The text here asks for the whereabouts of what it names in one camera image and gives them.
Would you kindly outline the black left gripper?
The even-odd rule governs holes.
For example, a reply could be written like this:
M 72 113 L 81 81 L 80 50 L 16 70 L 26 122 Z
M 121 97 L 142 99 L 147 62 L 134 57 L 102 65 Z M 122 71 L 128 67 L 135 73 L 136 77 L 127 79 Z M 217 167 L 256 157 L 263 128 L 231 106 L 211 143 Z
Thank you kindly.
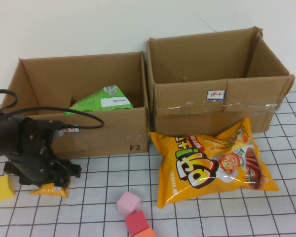
M 52 120 L 27 120 L 21 124 L 20 143 L 16 151 L 6 155 L 3 171 L 19 177 L 21 185 L 67 188 L 71 177 L 81 176 L 81 166 L 59 158 L 51 144 L 63 123 Z

